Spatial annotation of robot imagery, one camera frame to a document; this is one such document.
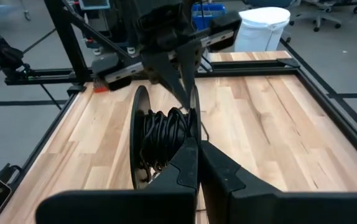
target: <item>white bucket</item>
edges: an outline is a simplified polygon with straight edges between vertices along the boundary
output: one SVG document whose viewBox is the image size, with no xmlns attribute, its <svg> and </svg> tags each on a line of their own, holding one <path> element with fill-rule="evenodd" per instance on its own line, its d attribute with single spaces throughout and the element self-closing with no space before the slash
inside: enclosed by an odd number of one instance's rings
<svg viewBox="0 0 357 224">
<path fill-rule="evenodd" d="M 289 23 L 290 12 L 279 7 L 262 7 L 239 13 L 241 27 L 234 43 L 235 52 L 277 50 L 279 39 Z"/>
</svg>

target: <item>butcher block tabletop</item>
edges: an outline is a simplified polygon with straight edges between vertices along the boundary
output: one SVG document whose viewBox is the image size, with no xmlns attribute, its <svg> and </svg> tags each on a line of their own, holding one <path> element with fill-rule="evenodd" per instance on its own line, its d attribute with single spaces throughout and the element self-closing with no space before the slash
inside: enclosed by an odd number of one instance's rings
<svg viewBox="0 0 357 224">
<path fill-rule="evenodd" d="M 287 52 L 219 53 L 218 61 L 290 58 Z M 197 78 L 210 142 L 286 192 L 357 192 L 357 150 L 295 75 Z M 79 93 L 0 214 L 0 224 L 35 223 L 45 198 L 64 190 L 131 189 L 129 127 L 139 85 L 151 108 L 181 105 L 160 85 L 135 81 L 114 92 Z M 202 192 L 197 223 L 208 223 Z"/>
</svg>

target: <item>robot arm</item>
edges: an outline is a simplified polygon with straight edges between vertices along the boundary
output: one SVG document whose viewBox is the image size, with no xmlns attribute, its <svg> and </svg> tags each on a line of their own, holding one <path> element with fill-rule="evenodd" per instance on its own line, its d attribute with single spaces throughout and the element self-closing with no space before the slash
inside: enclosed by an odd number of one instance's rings
<svg viewBox="0 0 357 224">
<path fill-rule="evenodd" d="M 197 32 L 192 22 L 193 3 L 128 0 L 120 4 L 119 11 L 131 11 L 124 18 L 125 25 L 129 45 L 136 48 L 137 55 L 133 57 L 140 57 L 141 62 L 98 75 L 105 85 L 115 90 L 129 85 L 133 75 L 145 72 L 151 83 L 163 85 L 188 109 L 204 49 L 221 50 L 232 45 L 241 23 L 239 14 L 231 12 L 214 19 L 208 29 Z"/>
<path fill-rule="evenodd" d="M 0 36 L 0 67 L 8 77 L 21 76 L 30 71 L 29 65 L 22 61 L 23 57 L 22 51 L 11 47 Z"/>
</svg>

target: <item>cable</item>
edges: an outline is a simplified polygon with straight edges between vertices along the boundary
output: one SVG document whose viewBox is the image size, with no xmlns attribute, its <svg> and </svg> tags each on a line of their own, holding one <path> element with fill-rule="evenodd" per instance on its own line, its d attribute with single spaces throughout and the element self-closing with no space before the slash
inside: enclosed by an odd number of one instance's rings
<svg viewBox="0 0 357 224">
<path fill-rule="evenodd" d="M 50 97 L 50 99 L 53 101 L 53 103 L 55 104 L 55 106 L 57 106 L 57 108 L 59 108 L 60 110 L 62 109 L 61 106 L 59 105 L 59 103 L 54 99 L 54 97 L 50 94 L 50 92 L 46 89 L 46 87 L 44 87 L 43 84 L 40 84 L 40 86 L 43 88 L 43 90 L 46 92 L 46 94 Z"/>
<path fill-rule="evenodd" d="M 203 128 L 203 131 L 204 131 L 205 134 L 206 134 L 206 140 L 209 141 L 209 139 L 210 139 L 209 133 L 208 133 L 208 131 L 206 130 L 206 127 L 205 127 L 205 125 L 203 124 L 202 121 L 201 121 L 201 125 L 202 125 L 202 128 Z"/>
<path fill-rule="evenodd" d="M 150 167 L 156 172 L 161 172 L 180 149 L 184 140 L 196 135 L 191 133 L 195 119 L 194 109 L 190 109 L 188 114 L 183 114 L 178 108 L 172 108 L 167 116 L 161 111 L 148 111 L 144 117 L 144 138 L 140 150 L 148 181 L 152 179 Z"/>
<path fill-rule="evenodd" d="M 203 68 L 207 74 L 210 73 L 210 70 L 208 68 L 206 68 L 206 66 L 204 66 L 202 63 L 200 63 L 199 66 L 201 66 L 201 68 Z"/>
<path fill-rule="evenodd" d="M 207 59 L 205 56 L 202 55 L 202 58 L 205 60 L 206 63 L 208 63 L 210 65 L 210 67 L 213 69 L 213 65 L 211 64 L 211 62 L 209 61 L 209 59 Z"/>
</svg>

